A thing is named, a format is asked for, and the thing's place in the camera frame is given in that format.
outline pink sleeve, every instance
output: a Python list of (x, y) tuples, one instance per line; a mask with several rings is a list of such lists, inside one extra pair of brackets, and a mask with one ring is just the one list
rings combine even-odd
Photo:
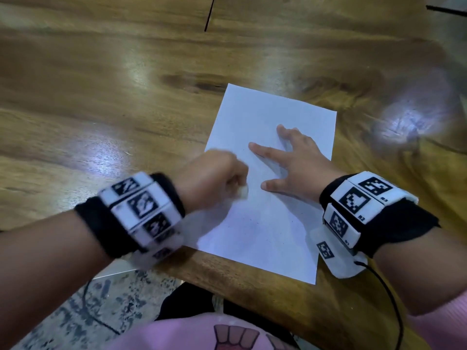
[(433, 350), (467, 349), (467, 291), (431, 313), (408, 318)]

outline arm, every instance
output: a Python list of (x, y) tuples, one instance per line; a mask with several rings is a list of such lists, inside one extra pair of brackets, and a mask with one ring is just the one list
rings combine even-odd
[[(263, 182), (261, 188), (319, 202), (324, 188), (346, 173), (325, 158), (314, 141), (297, 129), (277, 127), (290, 140), (293, 152), (250, 143), (254, 153), (288, 170), (285, 179)], [(434, 228), (422, 237), (383, 245), (374, 260), (411, 314), (431, 312), (467, 288), (467, 246), (453, 235)]]
[[(211, 207), (246, 184), (248, 167), (211, 150), (173, 184), (187, 213)], [(0, 349), (9, 349), (112, 262), (75, 211), (0, 233)]]

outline black line on table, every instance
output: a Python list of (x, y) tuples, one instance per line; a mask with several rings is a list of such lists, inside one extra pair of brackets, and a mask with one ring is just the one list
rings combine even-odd
[(451, 10), (450, 8), (430, 6), (430, 5), (426, 5), (426, 9), (430, 11), (444, 12), (444, 13), (455, 14), (456, 16), (467, 17), (466, 11)]
[(205, 32), (207, 31), (207, 25), (209, 24), (209, 19), (211, 18), (211, 13), (213, 12), (214, 0), (211, 2), (211, 8), (209, 9), (209, 14), (207, 15)]

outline wooden table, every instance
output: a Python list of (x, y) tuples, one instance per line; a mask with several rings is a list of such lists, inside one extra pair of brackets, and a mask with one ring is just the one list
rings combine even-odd
[[(338, 111), (338, 166), (376, 172), (467, 230), (467, 76), (451, 56), (466, 47), (448, 41), (460, 20), (437, 19), (433, 36), (423, 0), (215, 0), (204, 32), (211, 4), (0, 0), (0, 228), (135, 171), (175, 171), (203, 151), (230, 82)], [(396, 342), (366, 272), (337, 280), (321, 263), (311, 286), (190, 249), (160, 269), (323, 350)], [(407, 330), (403, 348), (428, 347)]]

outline speckled floor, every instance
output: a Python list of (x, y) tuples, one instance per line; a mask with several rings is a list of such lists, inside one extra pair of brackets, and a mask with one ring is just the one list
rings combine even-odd
[[(86, 295), (89, 312), (120, 333), (153, 321), (162, 301), (181, 281), (153, 271), (131, 271), (94, 280)], [(83, 309), (84, 287), (22, 339), (14, 350), (102, 349), (114, 339), (111, 330), (97, 324)], [(216, 312), (222, 300), (213, 299)], [(301, 350), (318, 350), (295, 337)]]

